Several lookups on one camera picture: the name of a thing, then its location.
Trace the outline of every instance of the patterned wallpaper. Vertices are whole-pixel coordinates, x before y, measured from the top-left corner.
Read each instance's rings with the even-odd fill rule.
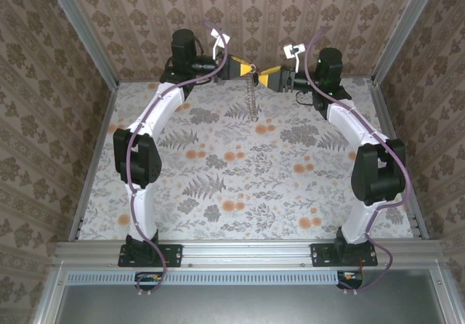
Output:
[[[110,92],[56,0],[0,0],[0,23],[0,323],[27,323]]]
[[[369,75],[408,0],[77,0],[121,80],[153,78],[171,56],[171,34],[190,28],[207,46],[204,16],[230,48],[261,69],[286,61],[282,46],[329,29],[318,49],[344,53],[345,73]]]
[[[429,233],[465,294],[465,0],[429,0],[381,86]]]

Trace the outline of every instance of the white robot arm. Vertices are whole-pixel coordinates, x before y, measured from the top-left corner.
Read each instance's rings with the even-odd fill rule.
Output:
[[[355,104],[351,100],[339,100],[345,105],[355,109]],[[387,137],[376,130],[371,134],[362,126],[362,124],[345,108],[337,104],[328,106],[328,121],[334,124],[337,129],[344,135],[352,148],[359,148],[365,144],[378,144],[378,141],[373,138],[373,133],[378,134],[384,141]],[[366,228],[371,220],[375,210],[385,204],[382,200],[367,206],[362,201],[354,202],[350,215],[346,222],[342,225],[342,234],[346,241],[350,244],[360,244],[366,242]]]
[[[136,130],[150,106],[158,101],[157,105],[148,116],[148,119],[138,131],[139,135],[148,134],[156,143],[161,131],[173,112],[184,102],[184,92],[181,88],[175,88],[161,98],[161,94],[170,86],[173,86],[173,84],[162,83],[158,85],[155,96],[145,108],[144,112],[142,112],[139,118],[129,126],[130,131]],[[148,185],[146,188],[141,188],[140,185],[134,184],[134,187],[137,191],[134,198],[134,212],[139,222],[139,228],[147,238],[152,239],[157,232],[155,214],[153,211],[153,193],[155,191],[155,185]],[[132,191],[128,184],[126,184],[126,190],[129,199],[131,199]],[[134,225],[133,219],[131,219],[129,235],[135,240],[143,241],[142,236]]]

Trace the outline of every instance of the white bracket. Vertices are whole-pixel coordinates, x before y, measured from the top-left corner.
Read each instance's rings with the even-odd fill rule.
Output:
[[[220,46],[221,48],[224,48],[225,45],[223,44],[223,40],[221,39],[221,36],[219,35],[218,31],[216,31],[215,29],[212,29],[210,34],[214,38],[217,39],[217,41],[213,45],[213,53],[211,54],[213,56],[213,60],[215,60],[217,58],[217,46]],[[230,40],[230,37],[228,35],[225,35],[224,33],[223,33],[223,37],[225,38],[225,41],[226,41],[226,44],[227,44],[227,42],[229,42],[229,40]]]
[[[284,46],[283,49],[284,49],[284,54],[286,54],[286,57],[288,59],[295,57],[296,73],[298,73],[299,72],[299,54],[302,52],[305,52],[305,45],[303,43],[300,43],[296,46],[289,44],[288,46]]]

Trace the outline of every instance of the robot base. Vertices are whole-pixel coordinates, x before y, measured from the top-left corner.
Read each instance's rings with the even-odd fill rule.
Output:
[[[152,242],[156,244],[165,257],[167,267],[181,267],[181,244],[158,244],[158,231]],[[162,267],[160,257],[149,243],[126,236],[126,244],[121,246],[118,259],[119,267]]]
[[[337,230],[334,243],[311,244],[313,267],[378,266],[375,247],[369,241],[361,244],[348,244],[342,235],[341,228]]]

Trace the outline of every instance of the purple cable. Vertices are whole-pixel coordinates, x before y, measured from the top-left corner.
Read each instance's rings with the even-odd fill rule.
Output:
[[[216,28],[215,25],[210,23],[207,19],[203,20],[203,24],[206,27],[214,28],[218,32],[219,37],[221,38],[221,40],[223,41],[223,44],[225,46],[225,51],[224,51],[224,55],[223,55],[223,59],[221,61],[221,64],[219,64],[218,68],[215,69],[213,72],[210,72],[210,73],[208,73],[208,74],[206,74],[204,76],[201,76],[201,77],[190,79],[189,81],[184,81],[184,82],[178,83],[176,85],[170,86],[167,90],[165,90],[163,93],[161,93],[160,97],[158,99],[156,99],[153,102],[153,104],[147,109],[147,112],[144,114],[144,116],[140,120],[139,124],[137,125],[137,128],[134,130],[134,133],[131,135],[131,138],[129,139],[128,150],[126,152],[126,163],[127,163],[127,165],[126,165],[126,177],[128,178],[129,189],[132,192],[132,196],[131,196],[131,200],[130,200],[132,221],[134,222],[134,226],[136,227],[136,230],[140,234],[142,239],[144,241],[146,241],[152,248],[155,249],[155,251],[158,254],[158,257],[160,257],[160,259],[161,259],[161,263],[162,263],[162,266],[163,266],[163,272],[161,273],[160,280],[158,281],[157,285],[155,285],[155,287],[151,291],[155,291],[158,288],[160,288],[160,286],[161,286],[161,284],[162,284],[162,282],[163,282],[163,280],[165,278],[166,271],[167,271],[167,269],[166,269],[166,260],[163,257],[163,254],[161,253],[160,248],[157,247],[157,245],[154,244],[154,242],[152,242],[150,239],[148,239],[148,237],[146,235],[144,235],[144,233],[141,231],[141,229],[139,227],[139,222],[137,222],[136,212],[134,210],[134,197],[135,197],[135,193],[137,192],[137,190],[134,188],[134,185],[132,184],[132,178],[131,178],[131,166],[130,166],[130,163],[131,163],[131,149],[132,149],[132,145],[134,144],[134,139],[136,138],[137,134],[139,133],[139,130],[143,127],[143,124],[146,122],[147,118],[152,113],[155,106],[160,102],[161,99],[163,99],[163,97],[165,97],[173,89],[180,88],[180,87],[185,86],[187,84],[197,83],[198,81],[202,81],[202,80],[204,80],[206,78],[213,77],[214,75],[216,75],[225,66],[226,58],[227,58],[227,42],[226,42],[226,40],[225,40],[225,38],[223,36],[223,33],[218,28]],[[136,285],[137,290],[139,290],[139,291],[142,290],[140,288],[140,280],[141,279],[142,278],[139,278],[137,280],[137,285]]]
[[[312,86],[312,88],[318,94],[324,96],[326,99],[330,100],[331,102],[336,103],[337,105],[341,106],[345,110],[349,111],[352,115],[354,115],[354,117],[356,117],[356,119],[362,124],[362,126],[371,133],[371,136],[376,141],[378,141],[379,144],[381,144],[382,147],[384,147],[386,152],[388,152],[392,156],[392,158],[394,159],[396,164],[399,166],[403,176],[405,177],[405,195],[404,195],[403,199],[400,202],[386,203],[386,204],[376,208],[375,212],[373,213],[373,216],[371,217],[371,219],[368,222],[368,225],[367,225],[367,227],[365,229],[365,234],[366,234],[367,240],[369,240],[375,247],[380,248],[382,251],[384,251],[386,254],[388,254],[389,262],[388,262],[386,268],[384,269],[384,271],[372,283],[368,284],[367,286],[363,286],[362,288],[356,289],[357,291],[362,291],[362,290],[366,290],[366,289],[370,288],[372,285],[375,285],[387,273],[387,271],[391,268],[392,260],[393,260],[391,252],[389,250],[387,250],[385,247],[383,247],[380,244],[378,244],[377,242],[375,242],[370,237],[370,235],[368,233],[370,232],[370,229],[373,226],[373,223],[374,223],[376,217],[378,216],[379,212],[382,209],[395,208],[395,207],[401,206],[409,199],[410,194],[411,194],[411,185],[412,185],[412,183],[411,183],[410,176],[408,175],[407,169],[404,166],[404,164],[402,163],[402,161],[400,160],[400,158],[397,157],[397,155],[394,153],[394,151],[388,145],[386,145],[386,143],[383,141],[383,139],[379,135],[377,135],[375,133],[375,129],[373,129],[370,126],[370,124],[365,122],[363,117],[357,111],[353,110],[350,106],[345,105],[343,102],[340,102],[339,100],[336,100],[333,97],[330,97],[329,95],[327,95],[325,92],[321,91],[320,88],[317,87],[317,85],[313,82],[312,78],[310,77],[310,73],[308,72],[308,56],[310,55],[310,49],[321,38],[321,36],[325,33],[325,31],[326,30],[324,28],[321,28],[313,36],[313,38],[310,40],[310,42],[308,43],[308,45],[306,47],[305,60],[304,60],[304,71],[305,71],[305,76],[307,77],[308,83],[310,84],[310,86]]]

